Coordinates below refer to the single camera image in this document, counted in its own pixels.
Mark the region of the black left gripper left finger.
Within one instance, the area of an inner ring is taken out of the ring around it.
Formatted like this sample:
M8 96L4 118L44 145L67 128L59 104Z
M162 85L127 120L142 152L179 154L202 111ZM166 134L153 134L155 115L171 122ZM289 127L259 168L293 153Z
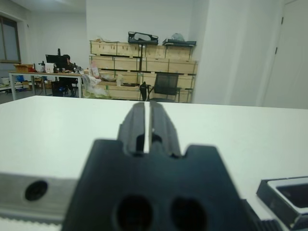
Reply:
M144 103L135 103L119 126L117 139L125 154L142 154L145 141Z

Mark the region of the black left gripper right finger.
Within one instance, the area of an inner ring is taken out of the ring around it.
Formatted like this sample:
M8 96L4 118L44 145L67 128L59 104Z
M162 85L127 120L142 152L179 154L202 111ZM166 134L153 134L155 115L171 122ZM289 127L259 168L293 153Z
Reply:
M150 147L158 143L166 155L181 157L176 128L162 104L155 101L150 101L149 126Z

